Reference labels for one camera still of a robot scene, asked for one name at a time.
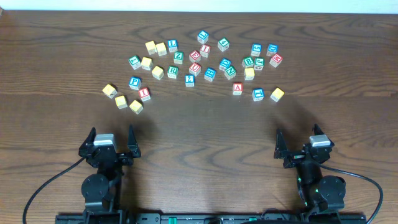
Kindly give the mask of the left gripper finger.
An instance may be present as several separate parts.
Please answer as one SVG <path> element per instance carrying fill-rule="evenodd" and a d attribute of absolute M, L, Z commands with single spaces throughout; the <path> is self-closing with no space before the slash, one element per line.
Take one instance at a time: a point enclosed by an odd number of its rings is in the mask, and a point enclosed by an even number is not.
<path fill-rule="evenodd" d="M 80 146 L 80 151 L 87 151 L 91 149 L 94 146 L 95 137 L 96 137 L 96 128 L 92 127 L 89 135 Z"/>
<path fill-rule="evenodd" d="M 138 152 L 138 144 L 134 135 L 134 130 L 133 126 L 130 124 L 129 125 L 129 132 L 128 132 L 128 138 L 127 138 L 127 147 L 128 149 L 133 152 L 137 153 Z"/>

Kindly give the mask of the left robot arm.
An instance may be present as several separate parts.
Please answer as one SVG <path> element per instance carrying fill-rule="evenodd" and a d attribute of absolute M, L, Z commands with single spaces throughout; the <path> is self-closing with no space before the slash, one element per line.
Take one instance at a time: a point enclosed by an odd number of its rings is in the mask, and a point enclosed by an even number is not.
<path fill-rule="evenodd" d="M 133 159 L 141 157 L 133 126 L 129 127 L 127 152 L 117 152 L 113 134 L 97 134 L 92 128 L 79 148 L 78 155 L 97 169 L 81 185 L 85 198 L 84 224 L 134 223 L 128 210 L 121 209 L 121 184 L 123 167 L 132 166 Z"/>

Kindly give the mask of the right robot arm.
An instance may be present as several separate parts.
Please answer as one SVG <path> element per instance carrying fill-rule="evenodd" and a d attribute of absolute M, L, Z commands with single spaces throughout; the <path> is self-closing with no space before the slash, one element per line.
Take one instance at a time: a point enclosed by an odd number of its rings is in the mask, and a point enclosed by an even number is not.
<path fill-rule="evenodd" d="M 346 182 L 335 175 L 324 176 L 321 164 L 330 158 L 334 143 L 315 124 L 309 142 L 299 151 L 287 147 L 281 130 L 276 131 L 275 159 L 283 159 L 285 169 L 297 171 L 297 188 L 307 210 L 300 219 L 310 223 L 342 223 L 339 210 L 345 207 Z"/>

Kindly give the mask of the blue 2 block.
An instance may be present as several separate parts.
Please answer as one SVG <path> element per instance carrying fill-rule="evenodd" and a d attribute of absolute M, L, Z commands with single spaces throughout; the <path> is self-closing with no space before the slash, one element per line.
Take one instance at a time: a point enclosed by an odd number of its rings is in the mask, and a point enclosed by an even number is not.
<path fill-rule="evenodd" d="M 185 75 L 185 86 L 186 87 L 194 87 L 195 86 L 195 76 L 194 75 Z"/>

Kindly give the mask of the red A block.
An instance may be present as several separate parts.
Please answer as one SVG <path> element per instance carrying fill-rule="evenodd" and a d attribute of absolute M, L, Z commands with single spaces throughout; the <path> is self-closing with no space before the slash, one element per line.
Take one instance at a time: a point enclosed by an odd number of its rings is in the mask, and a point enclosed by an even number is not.
<path fill-rule="evenodd" d="M 233 83 L 233 95 L 241 95 L 243 92 L 242 83 Z"/>

